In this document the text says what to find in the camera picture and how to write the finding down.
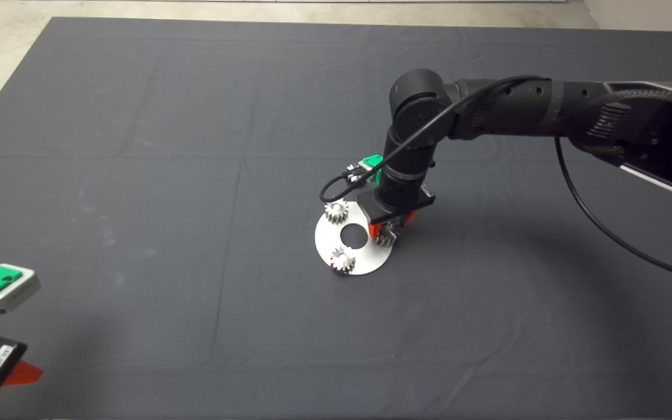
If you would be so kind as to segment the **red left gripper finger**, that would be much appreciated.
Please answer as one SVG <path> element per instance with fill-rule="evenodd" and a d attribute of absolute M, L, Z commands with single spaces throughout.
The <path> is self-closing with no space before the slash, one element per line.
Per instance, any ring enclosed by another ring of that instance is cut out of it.
<path fill-rule="evenodd" d="M 3 381 L 4 386 L 25 386 L 37 383 L 43 375 L 43 369 L 30 362 L 19 360 L 14 364 Z"/>

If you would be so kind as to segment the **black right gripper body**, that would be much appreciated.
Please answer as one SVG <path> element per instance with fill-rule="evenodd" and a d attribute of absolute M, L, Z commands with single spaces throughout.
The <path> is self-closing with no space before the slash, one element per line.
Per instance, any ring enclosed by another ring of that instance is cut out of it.
<path fill-rule="evenodd" d="M 358 194 L 358 206 L 373 225 L 403 217 L 434 202 L 435 194 L 424 183 L 379 183 L 376 188 Z"/>

